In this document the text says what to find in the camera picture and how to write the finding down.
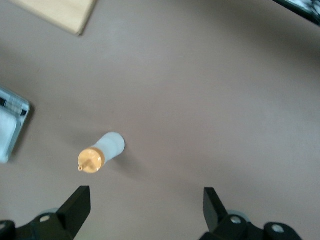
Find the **table surface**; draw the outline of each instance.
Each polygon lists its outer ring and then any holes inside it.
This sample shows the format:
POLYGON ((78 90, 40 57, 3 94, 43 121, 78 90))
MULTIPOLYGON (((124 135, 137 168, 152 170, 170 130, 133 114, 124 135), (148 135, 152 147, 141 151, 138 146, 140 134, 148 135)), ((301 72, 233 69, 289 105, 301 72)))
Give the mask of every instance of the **table surface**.
POLYGON ((273 1, 99 0, 76 37, 0 2, 0 84, 33 106, 0 165, 22 226, 81 185, 78 240, 197 240, 203 189, 227 209, 320 235, 320 28, 273 1), (95 174, 105 133, 124 153, 95 174))

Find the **screw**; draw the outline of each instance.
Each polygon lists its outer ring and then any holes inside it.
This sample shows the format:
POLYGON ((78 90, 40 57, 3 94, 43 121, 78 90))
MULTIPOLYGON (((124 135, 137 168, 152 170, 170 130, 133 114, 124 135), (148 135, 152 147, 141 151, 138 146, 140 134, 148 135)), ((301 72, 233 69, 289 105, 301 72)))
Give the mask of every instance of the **screw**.
POLYGON ((233 222, 234 224, 240 224, 241 219, 237 216, 233 216, 233 217, 231 217, 231 222, 233 222))
POLYGON ((0 231, 6 227, 5 223, 0 224, 0 231))
POLYGON ((46 215, 46 216, 43 216, 40 218, 40 223, 43 223, 43 222, 46 222, 50 219, 50 216, 49 215, 46 215))
POLYGON ((284 228, 280 225, 272 225, 272 230, 275 231, 278 234, 283 234, 285 232, 284 228))

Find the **container lid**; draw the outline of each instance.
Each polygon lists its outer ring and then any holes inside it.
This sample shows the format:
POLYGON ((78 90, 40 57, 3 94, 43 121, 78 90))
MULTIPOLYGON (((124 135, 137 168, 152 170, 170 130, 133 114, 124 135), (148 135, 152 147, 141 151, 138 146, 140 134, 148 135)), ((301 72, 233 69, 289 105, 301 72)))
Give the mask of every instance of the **container lid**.
POLYGON ((83 150, 78 158, 78 170, 80 172, 86 172, 93 174, 99 171, 105 165, 105 155, 103 152, 96 147, 89 147, 83 150))

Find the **plastic case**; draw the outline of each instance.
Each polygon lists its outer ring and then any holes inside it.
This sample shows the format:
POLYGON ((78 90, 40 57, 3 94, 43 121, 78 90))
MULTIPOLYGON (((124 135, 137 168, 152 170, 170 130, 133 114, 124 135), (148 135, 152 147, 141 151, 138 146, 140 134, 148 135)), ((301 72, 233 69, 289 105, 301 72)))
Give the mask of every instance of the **plastic case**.
POLYGON ((7 163, 30 111, 27 100, 0 86, 0 163, 7 163))

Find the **bottle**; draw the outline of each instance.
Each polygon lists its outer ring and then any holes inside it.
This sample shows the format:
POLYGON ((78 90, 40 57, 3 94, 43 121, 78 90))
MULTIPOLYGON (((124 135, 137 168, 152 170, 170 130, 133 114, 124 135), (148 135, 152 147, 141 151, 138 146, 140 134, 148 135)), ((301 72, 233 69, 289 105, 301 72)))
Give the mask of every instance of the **bottle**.
POLYGON ((89 174, 96 173, 107 161, 119 156, 124 151, 125 145, 125 140, 119 133, 107 133, 95 145, 80 153, 78 170, 89 174))

